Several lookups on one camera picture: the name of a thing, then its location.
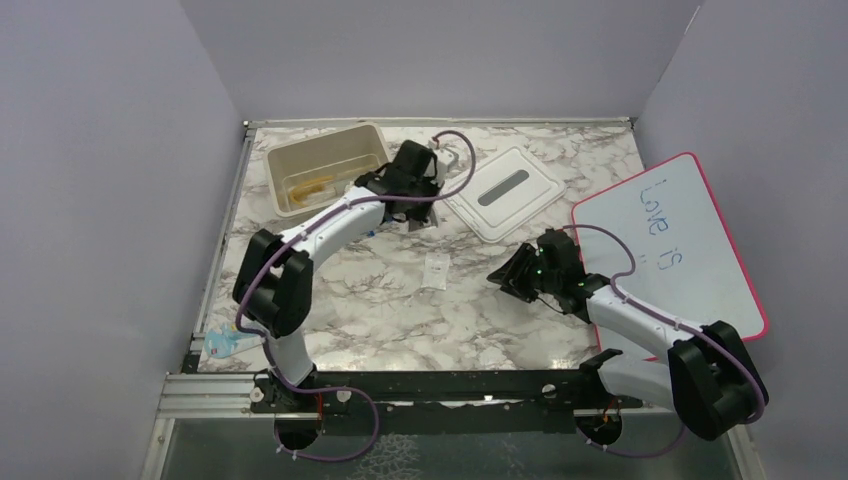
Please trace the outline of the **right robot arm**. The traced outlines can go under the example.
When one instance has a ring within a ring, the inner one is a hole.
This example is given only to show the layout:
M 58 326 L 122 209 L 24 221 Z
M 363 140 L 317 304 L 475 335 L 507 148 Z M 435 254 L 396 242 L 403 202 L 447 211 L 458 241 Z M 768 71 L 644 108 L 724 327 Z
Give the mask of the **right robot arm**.
M 665 312 L 619 286 L 636 261 L 611 276 L 590 273 L 580 246 L 565 229 L 547 229 L 534 244 L 523 243 L 487 281 L 526 303 L 551 296 L 565 315 L 612 330 L 647 350 L 652 361 L 607 349 L 577 380 L 579 398 L 600 407 L 614 396 L 637 398 L 674 411 L 684 427 L 714 440 L 764 414 L 768 391 L 737 329 L 709 325 Z

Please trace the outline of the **yellow rubber tube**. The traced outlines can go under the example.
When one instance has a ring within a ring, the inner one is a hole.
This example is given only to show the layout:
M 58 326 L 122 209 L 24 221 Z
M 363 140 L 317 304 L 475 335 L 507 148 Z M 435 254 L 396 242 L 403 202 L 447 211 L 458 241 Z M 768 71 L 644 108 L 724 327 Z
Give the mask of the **yellow rubber tube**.
M 347 191 L 352 181 L 351 177 L 340 175 L 290 176 L 283 181 L 284 196 L 290 210 L 305 209 L 335 201 Z

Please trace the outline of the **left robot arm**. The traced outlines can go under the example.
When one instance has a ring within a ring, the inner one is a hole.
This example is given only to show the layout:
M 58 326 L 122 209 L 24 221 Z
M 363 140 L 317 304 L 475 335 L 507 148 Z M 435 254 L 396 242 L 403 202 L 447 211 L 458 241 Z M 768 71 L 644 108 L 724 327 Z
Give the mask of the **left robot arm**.
M 233 287 L 236 327 L 260 336 L 271 370 L 281 377 L 276 396 L 298 411 L 313 401 L 314 370 L 302 332 L 313 303 L 313 277 L 349 243 L 393 221 L 425 222 L 455 164 L 453 154 L 411 140 L 394 159 L 356 178 L 334 204 L 282 233 L 250 239 Z

